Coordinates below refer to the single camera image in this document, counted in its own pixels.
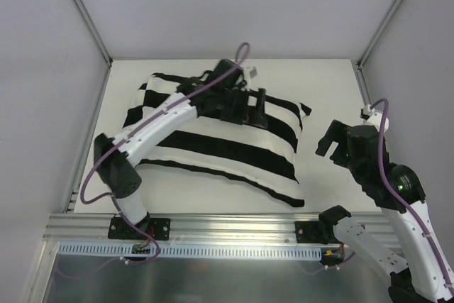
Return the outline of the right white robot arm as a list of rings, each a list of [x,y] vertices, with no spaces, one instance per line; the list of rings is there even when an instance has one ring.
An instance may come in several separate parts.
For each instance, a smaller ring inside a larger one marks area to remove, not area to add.
[[[334,120],[319,141],[324,156],[348,169],[379,207],[395,233],[403,256],[369,234],[342,206],[319,214],[321,243],[339,241],[365,261],[383,280],[393,302],[452,302],[453,269],[431,228],[425,193],[416,173],[389,161],[384,138],[374,126],[347,126]]]

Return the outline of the black white striped pillowcase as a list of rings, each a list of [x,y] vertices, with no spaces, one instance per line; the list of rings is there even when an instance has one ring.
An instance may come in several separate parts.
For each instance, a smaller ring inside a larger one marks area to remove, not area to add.
[[[183,125],[150,153],[142,165],[161,165],[244,182],[292,207],[305,205],[296,178],[297,148],[305,104],[268,96],[266,129],[220,120],[219,111]]]

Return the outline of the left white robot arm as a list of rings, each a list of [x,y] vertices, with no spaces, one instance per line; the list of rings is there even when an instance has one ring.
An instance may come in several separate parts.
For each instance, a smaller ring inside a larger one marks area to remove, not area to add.
[[[235,124],[267,125],[264,89],[259,89],[255,108],[248,110],[250,83],[255,67],[223,59],[200,77],[184,79],[156,109],[113,138],[94,140],[94,171],[109,188],[108,196],[124,220],[123,230],[133,239],[150,237],[150,219],[137,190],[141,185],[136,166],[160,142],[184,124],[216,110]]]

